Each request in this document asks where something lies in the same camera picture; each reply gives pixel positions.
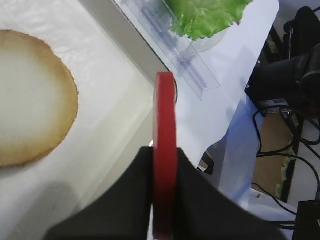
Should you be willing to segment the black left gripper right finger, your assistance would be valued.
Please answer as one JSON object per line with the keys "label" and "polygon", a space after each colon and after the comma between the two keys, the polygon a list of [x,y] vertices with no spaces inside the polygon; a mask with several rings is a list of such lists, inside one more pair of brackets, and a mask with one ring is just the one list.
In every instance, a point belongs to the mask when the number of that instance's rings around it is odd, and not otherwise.
{"label": "black left gripper right finger", "polygon": [[245,211],[215,189],[178,149],[178,240],[284,240],[273,224]]}

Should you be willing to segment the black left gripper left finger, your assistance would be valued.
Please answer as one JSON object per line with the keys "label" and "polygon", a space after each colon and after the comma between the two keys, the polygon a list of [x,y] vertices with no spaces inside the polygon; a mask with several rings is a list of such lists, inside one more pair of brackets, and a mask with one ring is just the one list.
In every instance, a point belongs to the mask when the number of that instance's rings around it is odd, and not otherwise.
{"label": "black left gripper left finger", "polygon": [[146,240],[153,195],[153,149],[141,147],[121,177],[91,205],[56,224],[46,240]]}

